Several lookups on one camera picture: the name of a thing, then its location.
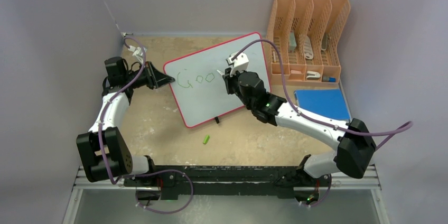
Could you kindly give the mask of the green marker cap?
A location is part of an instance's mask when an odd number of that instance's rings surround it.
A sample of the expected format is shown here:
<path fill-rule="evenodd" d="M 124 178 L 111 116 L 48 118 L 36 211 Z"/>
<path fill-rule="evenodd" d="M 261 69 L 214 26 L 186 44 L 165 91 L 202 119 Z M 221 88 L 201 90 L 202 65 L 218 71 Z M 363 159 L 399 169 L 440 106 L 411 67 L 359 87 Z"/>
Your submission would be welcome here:
<path fill-rule="evenodd" d="M 203 140 L 203 144 L 207 144 L 209 139 L 210 139 L 210 135 L 206 135 L 204 140 Z"/>

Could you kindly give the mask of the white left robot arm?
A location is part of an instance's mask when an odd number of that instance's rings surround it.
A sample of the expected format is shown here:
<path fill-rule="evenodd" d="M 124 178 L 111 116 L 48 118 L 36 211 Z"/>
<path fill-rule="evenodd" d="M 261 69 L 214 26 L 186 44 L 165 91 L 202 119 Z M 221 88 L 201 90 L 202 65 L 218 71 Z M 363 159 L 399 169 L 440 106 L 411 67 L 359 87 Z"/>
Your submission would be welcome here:
<path fill-rule="evenodd" d="M 149 156 L 133 156 L 119 127 L 134 93 L 134 89 L 157 89 L 175 79 L 158 71 L 151 62 L 138 70 L 129 70 L 121 57 L 105 60 L 107 77 L 102 87 L 102 107 L 95 123 L 84 134 L 77 136 L 76 145 L 87 179 L 90 182 L 115 177 L 137 175 L 143 186 L 157 181 L 157 171 Z"/>

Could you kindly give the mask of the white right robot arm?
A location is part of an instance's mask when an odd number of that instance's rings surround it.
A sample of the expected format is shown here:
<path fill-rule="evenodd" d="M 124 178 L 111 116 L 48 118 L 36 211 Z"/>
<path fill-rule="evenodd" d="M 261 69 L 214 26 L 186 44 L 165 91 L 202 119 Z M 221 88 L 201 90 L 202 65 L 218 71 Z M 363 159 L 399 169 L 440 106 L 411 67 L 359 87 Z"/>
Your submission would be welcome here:
<path fill-rule="evenodd" d="M 330 152 L 302 159 L 296 172 L 300 184 L 310 185 L 323 175 L 338 172 L 354 179 L 363 178 L 376 151 L 363 121 L 332 120 L 300 109 L 268 92 L 257 73 L 230 73 L 231 68 L 226 68 L 222 76 L 227 93 L 236 95 L 258 121 L 296 130 L 331 147 Z"/>

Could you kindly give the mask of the red-framed whiteboard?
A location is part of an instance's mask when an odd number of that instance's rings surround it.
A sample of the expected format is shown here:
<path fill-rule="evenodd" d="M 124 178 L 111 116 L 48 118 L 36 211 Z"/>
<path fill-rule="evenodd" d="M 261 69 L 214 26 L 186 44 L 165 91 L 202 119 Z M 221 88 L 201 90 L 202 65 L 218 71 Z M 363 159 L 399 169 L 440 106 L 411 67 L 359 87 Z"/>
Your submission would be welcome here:
<path fill-rule="evenodd" d="M 227 58 L 254 40 L 258 32 L 193 52 L 166 62 L 165 74 L 174 78 L 171 91 L 187 128 L 196 127 L 243 106 L 235 95 L 229 95 L 220 75 L 228 68 Z"/>

